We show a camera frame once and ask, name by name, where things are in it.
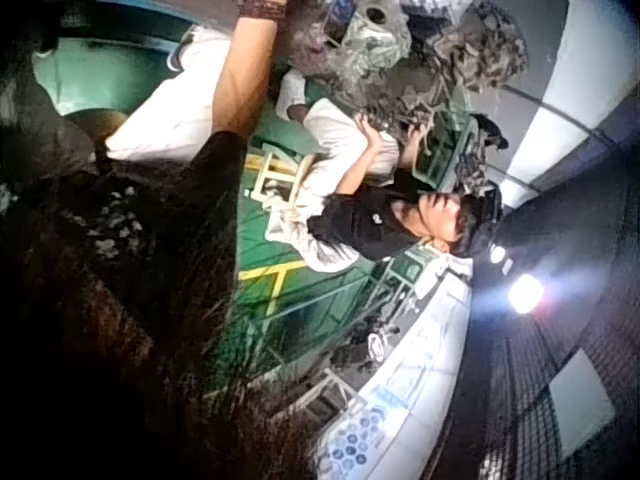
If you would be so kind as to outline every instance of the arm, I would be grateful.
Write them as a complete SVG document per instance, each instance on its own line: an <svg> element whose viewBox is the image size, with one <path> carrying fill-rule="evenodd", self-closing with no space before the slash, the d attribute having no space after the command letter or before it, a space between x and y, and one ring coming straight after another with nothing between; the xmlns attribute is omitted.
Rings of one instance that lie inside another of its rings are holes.
<svg viewBox="0 0 640 480"><path fill-rule="evenodd" d="M264 0L264 3L285 7L287 1ZM213 133L230 131L247 138L253 132L267 91L277 30L274 20L247 17L238 20L213 96Z"/></svg>
<svg viewBox="0 0 640 480"><path fill-rule="evenodd" d="M378 153L380 153L380 147L382 146L380 133L369 125L369 120L366 115L357 115L355 122L358 126L358 130L367 137L367 148L362 152L360 158L358 158L358 160L349 167L349 170L347 170L340 180L340 183L338 183L336 193L342 195L353 195L356 190L360 188L362 180L364 180L367 173L367 169L378 156Z"/></svg>

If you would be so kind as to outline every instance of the bright light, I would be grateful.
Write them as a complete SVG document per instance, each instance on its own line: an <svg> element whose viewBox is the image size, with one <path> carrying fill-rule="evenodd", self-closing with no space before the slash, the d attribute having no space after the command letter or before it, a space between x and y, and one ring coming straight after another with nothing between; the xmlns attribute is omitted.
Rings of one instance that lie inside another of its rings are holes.
<svg viewBox="0 0 640 480"><path fill-rule="evenodd" d="M491 263L500 263L506 253L507 252L505 252L504 248L499 245L494 245L491 249L491 256L489 259L491 260Z"/></svg>
<svg viewBox="0 0 640 480"><path fill-rule="evenodd" d="M524 274L511 287L509 301L516 312L529 313L538 304L543 293L542 284L535 277Z"/></svg>

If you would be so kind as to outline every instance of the black hair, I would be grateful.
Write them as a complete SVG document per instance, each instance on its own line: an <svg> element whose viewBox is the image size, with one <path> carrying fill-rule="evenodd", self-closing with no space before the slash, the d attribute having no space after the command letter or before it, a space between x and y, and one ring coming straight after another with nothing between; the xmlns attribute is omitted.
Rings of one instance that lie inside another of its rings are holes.
<svg viewBox="0 0 640 480"><path fill-rule="evenodd" d="M481 223L482 202L473 195L465 195L460 200L460 211L456 222L457 240L449 245L449 253L460 258L474 256L472 245L474 234Z"/></svg>
<svg viewBox="0 0 640 480"><path fill-rule="evenodd" d="M55 41L52 45L39 38L40 27L49 22L46 16L42 20L43 9L52 2L18 3L20 12L0 18L0 26L6 27L0 28L2 94L7 86L24 87L24 77L33 77L32 51L55 46ZM22 97L6 97L3 107L7 100L12 115L24 120L18 126L29 121L24 109L14 105ZM47 105L53 110L50 101ZM56 148L47 149L47 155L33 158L32 149L23 155L16 146L29 143L29 131L1 120L0 184L13 187L5 178L8 160L32 165L63 156L58 135L51 136ZM49 126L50 120L38 117L36 126ZM59 120L57 113L54 120ZM210 389L205 354L233 320L227 313L235 277L235 215L226 221L220 215L229 211L220 205L219 223L225 227L216 239L196 226L175 229L177 236L169 243L195 242L192 256L179 260L185 267L177 275L165 262L150 263L146 284L160 294L144 301L124 288L132 284L124 280L146 270L129 262L126 270L110 276L88 261L83 242L61 226L57 210L62 184L56 179L25 187L18 192L19 201L0 216L3 352L5 364L11 365L3 384L8 403L3 426L12 438L9 464L31 476L313 478L305 424L294 426L294 415L274 418L273 408L262 402L278 396L246 386L244 364L250 364L251 356L238 361L215 401L204 398ZM231 187L225 185L235 205ZM181 217L182 204L173 203L163 210L165 218ZM205 242L200 245L198 238ZM116 288L117 276L123 280L121 289ZM164 288L167 279L171 288ZM137 283L144 281L138 277ZM162 309L161 303L170 308ZM145 314L151 311L147 307L158 315Z"/></svg>

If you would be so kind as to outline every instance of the white pants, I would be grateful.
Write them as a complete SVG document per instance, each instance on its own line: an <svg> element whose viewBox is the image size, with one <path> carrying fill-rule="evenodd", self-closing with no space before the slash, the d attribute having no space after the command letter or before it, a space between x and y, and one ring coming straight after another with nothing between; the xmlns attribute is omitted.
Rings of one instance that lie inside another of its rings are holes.
<svg viewBox="0 0 640 480"><path fill-rule="evenodd" d="M307 173L293 208L274 201L265 238L293 246L307 265L319 272L338 272L352 265L358 252L347 245L329 245L316 240L307 229L307 219L320 215L325 198L334 193L346 171L367 147L355 122L327 99L317 102L304 120L305 128L327 153ZM398 143L382 134L382 149L367 170L368 183L384 185L393 180L400 152Z"/></svg>
<svg viewBox="0 0 640 480"><path fill-rule="evenodd" d="M117 160L188 162L211 135L213 94L229 53L231 38L196 27L184 48L184 72L165 80L106 141Z"/></svg>

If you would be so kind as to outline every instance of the mesh fence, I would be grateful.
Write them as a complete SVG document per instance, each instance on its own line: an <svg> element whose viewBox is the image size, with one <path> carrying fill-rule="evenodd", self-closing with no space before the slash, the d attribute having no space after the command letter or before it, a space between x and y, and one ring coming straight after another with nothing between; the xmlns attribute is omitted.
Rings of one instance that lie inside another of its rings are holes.
<svg viewBox="0 0 640 480"><path fill-rule="evenodd" d="M628 310L615 318L596 316L586 328L575 332L569 332L562 321L523 319L508 325L506 335L494 342L484 457L478 478L613 478L613 472L629 462L630 452L637 451L637 318L633 321ZM562 342L553 344L553 338ZM549 383L578 349L585 352L598 373L615 416L563 459Z"/></svg>

